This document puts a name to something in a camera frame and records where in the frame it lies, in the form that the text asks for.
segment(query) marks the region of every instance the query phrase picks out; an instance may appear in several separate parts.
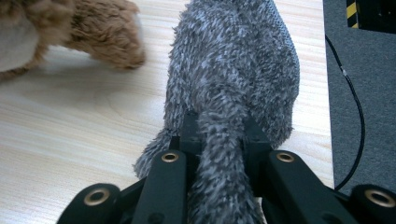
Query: brown plush toy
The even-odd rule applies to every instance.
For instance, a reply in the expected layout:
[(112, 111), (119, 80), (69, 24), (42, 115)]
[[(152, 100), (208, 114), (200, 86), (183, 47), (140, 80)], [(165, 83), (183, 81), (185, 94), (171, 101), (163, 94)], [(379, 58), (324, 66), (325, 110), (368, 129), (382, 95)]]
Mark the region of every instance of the brown plush toy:
[(39, 65), (51, 45), (136, 68), (145, 61), (138, 12), (128, 0), (0, 0), (0, 81)]

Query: yellow black striped tape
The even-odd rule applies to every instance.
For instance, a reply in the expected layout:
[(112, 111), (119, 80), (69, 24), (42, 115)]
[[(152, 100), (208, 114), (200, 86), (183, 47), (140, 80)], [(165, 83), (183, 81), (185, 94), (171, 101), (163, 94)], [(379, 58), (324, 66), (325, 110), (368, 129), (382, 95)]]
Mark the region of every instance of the yellow black striped tape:
[(347, 1), (346, 18), (348, 27), (359, 28), (355, 1)]

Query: stuffed animal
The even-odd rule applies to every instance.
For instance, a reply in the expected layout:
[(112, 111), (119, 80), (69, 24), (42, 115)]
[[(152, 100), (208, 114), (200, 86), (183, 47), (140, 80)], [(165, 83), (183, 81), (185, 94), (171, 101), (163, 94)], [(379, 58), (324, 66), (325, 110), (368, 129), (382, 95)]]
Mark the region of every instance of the stuffed animal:
[(180, 135), (187, 111), (198, 114), (203, 152), (188, 198), (190, 223), (263, 223), (245, 174), (240, 141), (248, 116), (278, 148), (291, 133), (299, 61), (273, 0), (191, 0), (170, 54), (164, 127), (134, 169)]
[(2, 0), (0, 80), (39, 65), (51, 45), (136, 68), (145, 61), (138, 12), (127, 0)]

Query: gray furry cover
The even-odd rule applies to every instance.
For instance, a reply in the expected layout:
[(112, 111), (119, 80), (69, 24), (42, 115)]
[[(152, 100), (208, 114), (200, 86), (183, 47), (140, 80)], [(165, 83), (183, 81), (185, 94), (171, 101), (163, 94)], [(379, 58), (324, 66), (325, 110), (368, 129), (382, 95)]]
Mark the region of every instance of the gray furry cover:
[(192, 0), (171, 51), (164, 127), (134, 169), (148, 175), (156, 153), (198, 113), (203, 154), (190, 190), (190, 223), (263, 223), (239, 141), (250, 115), (278, 148), (291, 133), (299, 62), (272, 0)]

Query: wood grain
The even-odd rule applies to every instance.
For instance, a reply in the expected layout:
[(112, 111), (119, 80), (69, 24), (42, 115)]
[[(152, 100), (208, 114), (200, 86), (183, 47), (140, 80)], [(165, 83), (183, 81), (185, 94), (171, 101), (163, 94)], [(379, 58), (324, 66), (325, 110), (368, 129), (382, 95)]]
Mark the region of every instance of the wood grain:
[[(82, 189), (125, 189), (132, 164), (163, 126), (172, 28), (188, 0), (135, 0), (147, 63), (121, 72), (52, 48), (48, 62), (0, 84), (0, 223), (55, 223)], [(320, 0), (276, 0), (301, 64), (294, 132), (298, 153), (332, 187), (332, 147)]]

